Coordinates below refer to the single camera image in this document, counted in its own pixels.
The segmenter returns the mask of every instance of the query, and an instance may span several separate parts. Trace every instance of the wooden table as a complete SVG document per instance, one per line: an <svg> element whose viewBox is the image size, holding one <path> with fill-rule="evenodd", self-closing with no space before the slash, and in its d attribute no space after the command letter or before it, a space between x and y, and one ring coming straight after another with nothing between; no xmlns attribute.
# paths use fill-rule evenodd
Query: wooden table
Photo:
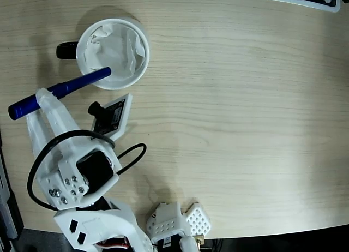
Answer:
<svg viewBox="0 0 349 252"><path fill-rule="evenodd" d="M59 231L26 191L33 162L25 118L7 107L79 76L56 46L100 19L132 16L149 31L151 62L122 91L88 86L63 102L87 113L132 93L116 152L145 142L142 161L108 192L140 224L160 201L200 201L209 237L305 231L349 223L349 21L265 0L0 0L0 126L25 226ZM125 157L123 164L133 157Z"/></svg>

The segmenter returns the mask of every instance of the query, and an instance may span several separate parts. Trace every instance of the metal bolt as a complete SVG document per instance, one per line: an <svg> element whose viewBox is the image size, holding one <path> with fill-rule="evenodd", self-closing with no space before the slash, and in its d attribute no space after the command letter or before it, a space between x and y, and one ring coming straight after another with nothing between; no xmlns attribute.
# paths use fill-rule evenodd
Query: metal bolt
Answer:
<svg viewBox="0 0 349 252"><path fill-rule="evenodd" d="M67 200L65 197L62 197L62 198L61 198L61 202L62 202L63 204L68 204L68 200Z"/></svg>
<svg viewBox="0 0 349 252"><path fill-rule="evenodd" d="M49 194L52 197L59 197L61 195L61 193L62 193L62 191L60 189L57 189L57 188L49 190Z"/></svg>
<svg viewBox="0 0 349 252"><path fill-rule="evenodd" d="M83 182L85 183L85 185L89 185L87 179L84 176L82 177L82 179L83 179Z"/></svg>
<svg viewBox="0 0 349 252"><path fill-rule="evenodd" d="M109 158L107 158L107 160L108 160L110 167L113 168L113 163L111 163L111 160Z"/></svg>

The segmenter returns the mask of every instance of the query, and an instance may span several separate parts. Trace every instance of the black floor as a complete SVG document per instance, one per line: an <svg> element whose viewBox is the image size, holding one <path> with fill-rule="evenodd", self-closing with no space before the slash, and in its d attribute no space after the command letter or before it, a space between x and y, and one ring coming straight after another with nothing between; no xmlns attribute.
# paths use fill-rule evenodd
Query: black floor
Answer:
<svg viewBox="0 0 349 252"><path fill-rule="evenodd" d="M349 251L347 237L349 225L287 235L227 238L215 241L216 246L213 246L212 252ZM205 247L211 248L212 243L212 240L207 240ZM74 251L62 234L28 229L24 229L14 246L17 252L35 252L34 248L37 252Z"/></svg>

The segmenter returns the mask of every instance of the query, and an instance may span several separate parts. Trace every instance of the white mug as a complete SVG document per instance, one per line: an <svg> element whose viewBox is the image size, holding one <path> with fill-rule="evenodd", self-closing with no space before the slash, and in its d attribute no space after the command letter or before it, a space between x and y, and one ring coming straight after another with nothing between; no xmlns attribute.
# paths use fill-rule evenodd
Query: white mug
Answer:
<svg viewBox="0 0 349 252"><path fill-rule="evenodd" d="M118 90L118 89L129 87L133 85L135 82L137 82L145 73L149 64L149 59L150 59L149 37L144 27L137 20L131 19L129 17L120 17L115 19L104 19L104 20L98 21L84 31L84 33L81 35L78 42L72 41L72 42L64 42L59 44L56 48L56 56L60 59L76 59L80 72L83 75L92 72L93 70L91 70L87 66L85 56L84 56L87 40L93 34L93 32L96 31L96 29L98 29L99 27L105 24L110 24L110 23L124 24L127 27L133 29L140 36L140 39L143 42L143 45L145 48L145 60L141 65L141 67L136 69L133 76L127 79L121 79L121 80L118 78L115 78L115 79L111 78L108 80L102 79L93 83L95 86L103 89Z"/></svg>

